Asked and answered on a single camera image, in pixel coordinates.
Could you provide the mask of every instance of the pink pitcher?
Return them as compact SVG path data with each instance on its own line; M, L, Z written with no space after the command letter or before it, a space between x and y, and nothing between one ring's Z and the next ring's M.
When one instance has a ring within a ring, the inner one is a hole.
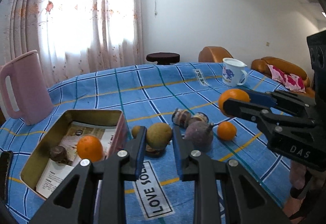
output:
M6 86L7 76L10 77L18 111L14 111L9 99ZM14 119L21 117L27 125L40 122L53 109L36 50L29 51L2 67L0 91L8 115Z

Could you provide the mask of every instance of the stool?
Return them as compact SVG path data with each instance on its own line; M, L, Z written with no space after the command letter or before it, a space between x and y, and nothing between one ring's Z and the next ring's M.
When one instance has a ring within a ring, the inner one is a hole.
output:
M170 65L170 63L180 62L180 55L171 52L151 53L146 56L146 60L150 62L157 61L157 65Z

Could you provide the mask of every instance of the curtain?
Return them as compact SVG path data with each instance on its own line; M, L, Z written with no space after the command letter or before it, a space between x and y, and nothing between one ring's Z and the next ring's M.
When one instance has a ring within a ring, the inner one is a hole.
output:
M48 87L144 62L140 0L2 0L0 15L5 62L38 50Z

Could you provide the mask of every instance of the black phone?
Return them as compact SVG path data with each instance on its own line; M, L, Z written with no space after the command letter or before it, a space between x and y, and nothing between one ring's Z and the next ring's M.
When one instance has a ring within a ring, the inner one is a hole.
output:
M0 154L0 199L3 203L7 203L8 200L9 170L13 156L11 150L3 151Z

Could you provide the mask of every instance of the orange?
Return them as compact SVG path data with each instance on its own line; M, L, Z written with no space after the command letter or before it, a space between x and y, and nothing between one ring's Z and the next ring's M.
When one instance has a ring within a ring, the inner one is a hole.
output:
M220 98L218 99L218 107L221 110L222 114L227 117L232 117L232 116L229 116L224 112L223 104L229 98L233 98L233 99L244 101L244 102L250 102L250 97L245 91L240 90L240 89L226 90L224 93L222 93L220 95Z
M237 128L231 122L224 121L217 127L217 135L222 140L232 140L237 134Z
M78 141L77 153L81 159L97 162L103 157L103 146L97 137L86 135Z

